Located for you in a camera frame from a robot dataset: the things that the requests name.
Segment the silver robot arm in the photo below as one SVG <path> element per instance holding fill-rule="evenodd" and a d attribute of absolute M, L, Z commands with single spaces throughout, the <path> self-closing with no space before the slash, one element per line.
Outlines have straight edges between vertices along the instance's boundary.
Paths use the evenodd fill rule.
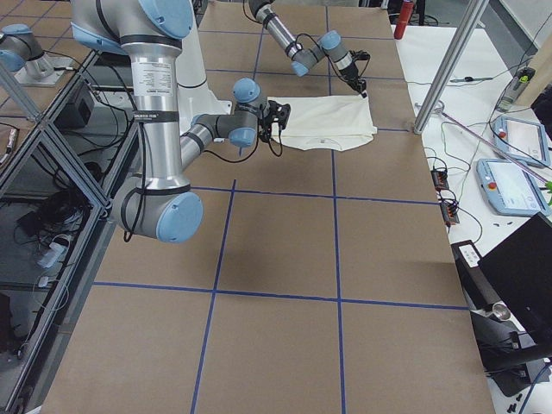
<path fill-rule="evenodd" d="M 367 97 L 367 82 L 357 66 L 358 61 L 366 64 L 371 59 L 367 51 L 348 49 L 341 35 L 330 30 L 315 39 L 310 34 L 293 34 L 273 10 L 273 1 L 244 1 L 243 8 L 249 8 L 251 19 L 259 23 L 277 42 L 290 59 L 293 72 L 303 77 L 319 62 L 327 59 L 336 76 L 361 97 Z"/>
<path fill-rule="evenodd" d="M 215 139 L 227 138 L 237 147 L 269 141 L 273 124 L 284 130 L 291 112 L 290 105 L 267 99 L 252 79 L 242 78 L 234 85 L 232 114 L 197 115 L 182 132 L 176 63 L 195 23 L 188 1 L 72 2 L 76 41 L 130 58 L 141 171 L 125 180 L 111 210 L 126 242 L 133 235 L 169 243 L 190 239 L 204 207 L 191 192 L 185 168 Z"/>

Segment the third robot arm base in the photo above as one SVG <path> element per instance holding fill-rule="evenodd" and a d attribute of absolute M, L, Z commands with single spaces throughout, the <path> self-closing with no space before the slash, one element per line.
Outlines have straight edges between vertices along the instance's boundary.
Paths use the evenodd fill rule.
<path fill-rule="evenodd" d="M 31 28 L 23 23 L 1 28 L 1 63 L 21 85 L 53 87 L 62 71 L 45 52 Z"/>

